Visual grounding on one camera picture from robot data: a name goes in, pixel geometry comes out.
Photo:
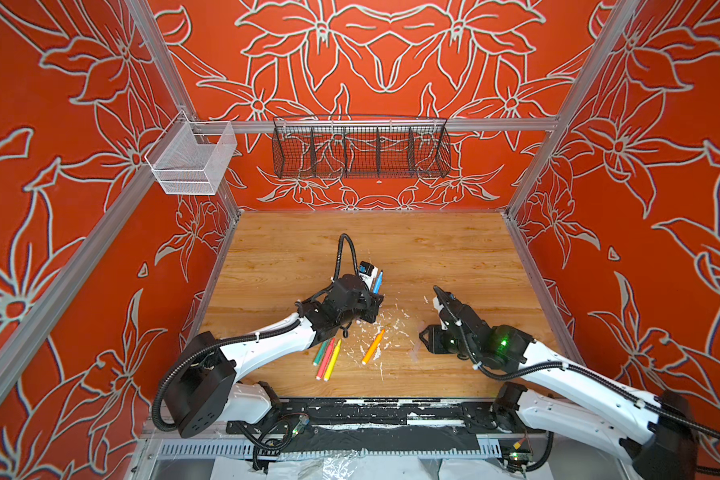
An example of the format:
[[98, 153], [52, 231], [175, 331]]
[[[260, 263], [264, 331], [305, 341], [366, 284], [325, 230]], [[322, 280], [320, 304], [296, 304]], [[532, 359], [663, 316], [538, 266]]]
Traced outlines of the blue marker pen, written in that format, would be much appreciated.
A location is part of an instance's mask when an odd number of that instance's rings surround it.
[[376, 272], [376, 276], [374, 277], [374, 280], [373, 280], [373, 282], [372, 282], [372, 284], [371, 284], [371, 287], [370, 287], [371, 292], [372, 292], [373, 294], [378, 294], [378, 293], [379, 293], [380, 288], [381, 288], [381, 284], [382, 284], [382, 278], [383, 278], [383, 271], [382, 271], [382, 270], [378, 270], [378, 271]]

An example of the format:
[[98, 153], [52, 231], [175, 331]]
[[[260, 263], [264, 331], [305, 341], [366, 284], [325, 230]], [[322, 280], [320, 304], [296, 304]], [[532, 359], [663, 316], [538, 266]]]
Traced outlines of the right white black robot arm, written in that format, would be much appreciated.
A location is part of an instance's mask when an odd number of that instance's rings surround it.
[[544, 430], [588, 444], [642, 479], [720, 478], [720, 468], [698, 462], [698, 437], [720, 441], [720, 432], [695, 422], [682, 396], [656, 396], [611, 380], [513, 326], [487, 324], [440, 287], [434, 292], [439, 321], [420, 338], [429, 352], [454, 354], [501, 382], [492, 404], [497, 427]]

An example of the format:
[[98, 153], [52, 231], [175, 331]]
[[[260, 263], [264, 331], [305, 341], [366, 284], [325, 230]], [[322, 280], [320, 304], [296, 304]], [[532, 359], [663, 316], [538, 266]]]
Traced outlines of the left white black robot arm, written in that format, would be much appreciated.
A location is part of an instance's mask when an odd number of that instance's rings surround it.
[[285, 319], [250, 333], [195, 336], [161, 379], [150, 416], [160, 431], [191, 438], [217, 421], [255, 424], [274, 407], [264, 383], [246, 385], [252, 372], [282, 357], [347, 337], [351, 324], [376, 321], [384, 297], [383, 272], [354, 259], [348, 273], [335, 262], [330, 284], [296, 304]]

